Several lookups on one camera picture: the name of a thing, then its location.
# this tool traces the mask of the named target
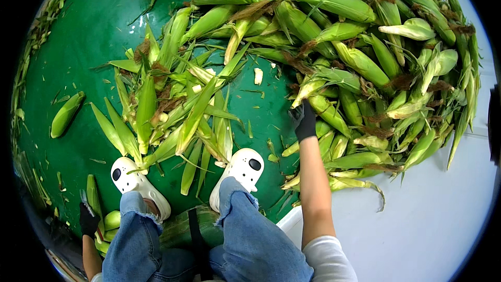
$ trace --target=hand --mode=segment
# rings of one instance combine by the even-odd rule
[[[315,113],[307,99],[303,99],[300,106],[288,111],[294,124],[299,143],[307,137],[315,136]]]
[[[85,204],[80,203],[80,228],[82,229],[82,236],[89,235],[91,238],[94,238],[99,220],[101,220],[101,217],[98,215],[93,217]]]

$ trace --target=jeans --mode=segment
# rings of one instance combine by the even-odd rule
[[[210,251],[212,270],[225,281],[310,281],[313,269],[303,253],[258,211],[258,201],[233,177],[219,189],[224,244]],[[192,282],[196,274],[191,251],[160,251],[161,226],[147,213],[141,194],[120,200],[120,229],[103,262],[103,280]]]

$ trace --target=white clog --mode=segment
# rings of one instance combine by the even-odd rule
[[[210,207],[219,212],[219,187],[222,180],[232,176],[239,181],[248,192],[255,192],[258,190],[255,184],[259,180],[261,173],[263,173],[264,168],[265,162],[257,151],[250,148],[238,150],[231,157],[231,161],[226,165],[221,178],[212,190],[212,193],[210,193]]]
[[[159,222],[170,216],[170,205],[167,199],[153,186],[144,174],[127,172],[137,170],[137,166],[127,157],[118,158],[111,167],[111,179],[118,190],[123,194],[128,191],[138,191],[143,198],[151,199],[157,206],[160,216]]]

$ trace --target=black strap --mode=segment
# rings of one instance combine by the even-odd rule
[[[209,248],[200,233],[196,208],[188,211],[189,230],[191,233],[191,245],[195,254],[195,259],[200,269],[200,280],[212,280],[212,269],[209,264]]]

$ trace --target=blue jeans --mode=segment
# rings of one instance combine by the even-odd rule
[[[313,269],[275,224],[258,211],[258,201],[235,178],[219,189],[224,244],[210,251],[212,270],[228,282],[310,281]],[[192,282],[194,255],[183,249],[160,251],[161,227],[147,213],[141,194],[122,195],[120,229],[103,262],[103,280]]]

